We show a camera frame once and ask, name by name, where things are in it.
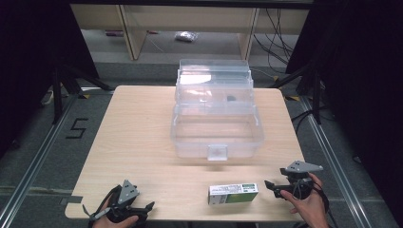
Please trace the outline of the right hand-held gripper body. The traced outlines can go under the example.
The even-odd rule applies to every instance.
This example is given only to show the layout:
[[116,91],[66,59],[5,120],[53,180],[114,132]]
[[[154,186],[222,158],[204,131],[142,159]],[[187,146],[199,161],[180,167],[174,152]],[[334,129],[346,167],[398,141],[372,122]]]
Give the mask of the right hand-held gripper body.
[[304,200],[311,194],[314,187],[314,181],[309,173],[322,170],[322,165],[293,161],[287,167],[280,169],[280,174],[286,177],[289,184],[282,185],[279,189],[291,193],[298,200]]

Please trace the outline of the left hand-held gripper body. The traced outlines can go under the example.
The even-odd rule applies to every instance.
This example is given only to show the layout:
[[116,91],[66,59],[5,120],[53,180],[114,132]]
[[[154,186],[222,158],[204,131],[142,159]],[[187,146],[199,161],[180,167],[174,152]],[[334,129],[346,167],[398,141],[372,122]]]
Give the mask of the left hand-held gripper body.
[[118,185],[112,190],[107,205],[110,209],[106,213],[107,218],[114,223],[119,223],[129,217],[138,216],[137,224],[145,224],[148,213],[144,213],[142,208],[132,207],[133,201],[139,194],[136,185],[133,185],[129,180],[124,180],[122,185]]

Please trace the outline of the green and white carton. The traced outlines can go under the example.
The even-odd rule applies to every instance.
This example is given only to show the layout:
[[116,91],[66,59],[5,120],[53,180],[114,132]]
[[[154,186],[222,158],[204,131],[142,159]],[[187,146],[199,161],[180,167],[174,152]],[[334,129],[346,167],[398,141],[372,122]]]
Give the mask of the green and white carton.
[[212,185],[208,191],[208,204],[227,204],[252,201],[259,193],[256,183]]

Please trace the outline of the clear plastic storage box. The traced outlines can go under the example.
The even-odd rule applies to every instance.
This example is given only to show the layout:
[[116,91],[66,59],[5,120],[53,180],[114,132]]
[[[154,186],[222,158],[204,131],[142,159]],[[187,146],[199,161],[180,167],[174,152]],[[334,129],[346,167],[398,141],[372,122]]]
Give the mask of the clear plastic storage box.
[[181,158],[252,157],[264,131],[248,63],[181,60],[170,138]]

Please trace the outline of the person's right hand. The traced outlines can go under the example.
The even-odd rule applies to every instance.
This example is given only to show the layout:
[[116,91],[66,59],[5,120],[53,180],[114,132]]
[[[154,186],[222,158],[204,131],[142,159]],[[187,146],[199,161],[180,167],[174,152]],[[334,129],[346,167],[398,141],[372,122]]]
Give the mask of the person's right hand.
[[322,182],[312,173],[310,173],[309,176],[314,182],[315,190],[311,191],[308,198],[295,199],[291,193],[285,190],[281,190],[280,193],[286,200],[294,205],[290,213],[300,214],[310,228],[330,228],[327,221],[325,202],[320,195]]

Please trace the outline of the person's left hand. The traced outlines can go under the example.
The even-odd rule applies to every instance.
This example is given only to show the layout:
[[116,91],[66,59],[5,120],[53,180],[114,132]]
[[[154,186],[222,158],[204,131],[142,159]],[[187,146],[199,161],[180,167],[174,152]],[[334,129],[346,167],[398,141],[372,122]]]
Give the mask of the person's left hand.
[[110,221],[106,216],[96,220],[91,228],[131,228],[138,221],[138,216],[132,216],[119,223]]

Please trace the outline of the black tripod stand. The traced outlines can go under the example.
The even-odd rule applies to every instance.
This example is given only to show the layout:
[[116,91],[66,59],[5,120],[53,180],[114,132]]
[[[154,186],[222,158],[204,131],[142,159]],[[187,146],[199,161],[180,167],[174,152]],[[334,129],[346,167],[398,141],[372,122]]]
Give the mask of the black tripod stand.
[[86,74],[77,67],[65,64],[56,65],[51,73],[54,102],[53,122],[55,124],[59,121],[63,114],[61,87],[63,86],[69,94],[83,94],[83,90],[79,86],[76,78],[82,78],[105,91],[113,90],[112,86],[103,83],[96,77]]
[[310,112],[313,114],[317,124],[321,124],[319,117],[320,101],[320,75],[314,64],[307,64],[296,70],[282,80],[275,81],[269,88],[280,88],[300,77],[296,92],[298,95],[306,95],[310,90],[313,91],[313,106]]

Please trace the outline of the black curtain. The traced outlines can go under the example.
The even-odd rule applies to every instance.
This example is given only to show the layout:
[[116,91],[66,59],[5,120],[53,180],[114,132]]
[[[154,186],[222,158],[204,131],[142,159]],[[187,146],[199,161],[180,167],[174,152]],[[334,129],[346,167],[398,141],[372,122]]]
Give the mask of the black curtain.
[[311,1],[287,70],[305,66],[332,23],[341,23],[319,75],[347,139],[403,227],[403,0]]
[[61,66],[98,76],[69,0],[0,0],[0,158]]

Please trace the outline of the crumpled clear plastic bag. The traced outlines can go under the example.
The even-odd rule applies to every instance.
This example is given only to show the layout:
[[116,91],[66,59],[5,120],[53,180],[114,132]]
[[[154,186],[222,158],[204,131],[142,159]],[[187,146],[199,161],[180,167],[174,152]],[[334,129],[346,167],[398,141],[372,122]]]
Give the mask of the crumpled clear plastic bag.
[[195,42],[199,34],[194,31],[177,31],[175,39],[180,42],[192,43]]

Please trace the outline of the metal floor rail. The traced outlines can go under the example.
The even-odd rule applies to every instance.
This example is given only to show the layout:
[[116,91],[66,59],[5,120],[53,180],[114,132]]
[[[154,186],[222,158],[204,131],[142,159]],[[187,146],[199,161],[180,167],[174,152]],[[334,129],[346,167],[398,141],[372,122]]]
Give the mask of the metal floor rail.
[[77,95],[69,95],[62,107],[61,116],[54,121],[51,119],[51,125],[46,131],[46,136],[42,140],[40,147],[36,150],[29,165],[24,170],[24,175],[18,183],[9,189],[10,197],[0,209],[0,228],[9,228],[15,216],[17,215],[32,183],[36,179],[43,163],[45,162],[51,147],[65,123],[68,112],[77,101]]
[[349,182],[338,158],[336,157],[336,153],[332,148],[322,126],[317,122],[315,117],[309,117],[309,123],[314,131],[314,134],[316,135],[324,157],[330,165],[330,170],[332,171],[340,192],[345,199],[353,219],[355,220],[356,226],[358,228],[373,228],[364,210],[364,207],[360,202],[353,186]]

